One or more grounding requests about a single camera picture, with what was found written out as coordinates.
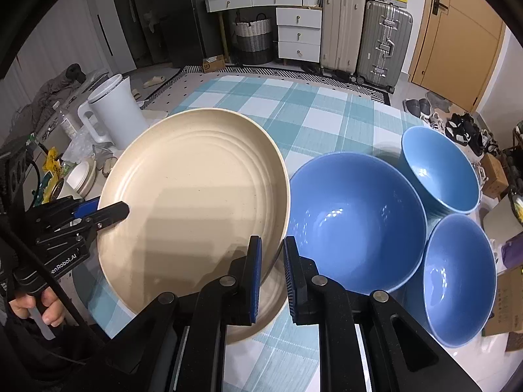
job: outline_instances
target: wooden door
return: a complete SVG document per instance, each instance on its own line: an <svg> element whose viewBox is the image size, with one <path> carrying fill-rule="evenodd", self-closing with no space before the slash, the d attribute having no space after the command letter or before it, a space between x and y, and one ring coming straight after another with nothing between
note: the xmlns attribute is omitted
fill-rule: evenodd
<svg viewBox="0 0 523 392"><path fill-rule="evenodd" d="M473 111L498 59L503 35L501 18L485 0L431 0L412 82Z"/></svg>

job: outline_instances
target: suitcase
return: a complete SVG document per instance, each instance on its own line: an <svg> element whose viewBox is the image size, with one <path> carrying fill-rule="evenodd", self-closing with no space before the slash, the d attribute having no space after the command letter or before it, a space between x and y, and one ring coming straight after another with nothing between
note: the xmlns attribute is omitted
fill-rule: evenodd
<svg viewBox="0 0 523 392"><path fill-rule="evenodd" d="M356 71L364 13L365 0L323 0L322 68Z"/></svg>
<svg viewBox="0 0 523 392"><path fill-rule="evenodd" d="M357 83L369 82L394 93L407 53L412 16L402 8L368 1L365 6Z"/></svg>

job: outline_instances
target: kettle handle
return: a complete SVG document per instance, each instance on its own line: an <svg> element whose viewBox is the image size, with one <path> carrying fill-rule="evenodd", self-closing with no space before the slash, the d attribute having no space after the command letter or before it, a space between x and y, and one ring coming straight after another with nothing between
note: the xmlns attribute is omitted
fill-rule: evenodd
<svg viewBox="0 0 523 392"><path fill-rule="evenodd" d="M86 116L87 112L92 113L93 111L89 106L89 102L85 101L84 103L80 104L80 107L78 108L78 117L86 126L87 131L89 131L91 136L93 136L94 141L98 143L112 141L111 137L109 137L109 134L100 135L96 132L95 127L93 127L92 123L89 121L89 118Z"/></svg>

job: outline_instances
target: human hand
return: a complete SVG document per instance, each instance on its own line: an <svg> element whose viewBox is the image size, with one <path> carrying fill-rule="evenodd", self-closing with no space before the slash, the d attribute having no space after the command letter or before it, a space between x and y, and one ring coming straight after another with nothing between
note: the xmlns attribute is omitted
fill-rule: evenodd
<svg viewBox="0 0 523 392"><path fill-rule="evenodd" d="M20 318L28 318L28 308L36 306L34 296L20 294L13 301L9 302L12 311ZM42 292L42 304L47 309L42 314L42 320L45 324L51 324L53 327L58 327L65 317L65 307L63 303L54 294L53 289L48 287Z"/></svg>

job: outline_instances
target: screw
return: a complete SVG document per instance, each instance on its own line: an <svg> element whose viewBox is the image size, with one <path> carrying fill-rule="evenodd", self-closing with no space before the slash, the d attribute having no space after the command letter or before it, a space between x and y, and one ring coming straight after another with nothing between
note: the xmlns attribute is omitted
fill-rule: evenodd
<svg viewBox="0 0 523 392"><path fill-rule="evenodd" d="M160 302L162 305L167 305L172 301L174 301L174 295L171 292L160 293L158 297L158 302Z"/></svg>
<svg viewBox="0 0 523 392"><path fill-rule="evenodd" d="M378 302L387 302L389 300L389 295L387 292L384 292L383 290L376 290L373 294L372 294L372 297L378 301Z"/></svg>
<svg viewBox="0 0 523 392"><path fill-rule="evenodd" d="M225 287L233 286L234 283L236 283L236 279L232 277L231 275L224 275L220 279L220 284Z"/></svg>
<svg viewBox="0 0 523 392"><path fill-rule="evenodd" d="M325 286L327 284L327 277L324 275L315 275L312 277L312 283L316 286Z"/></svg>

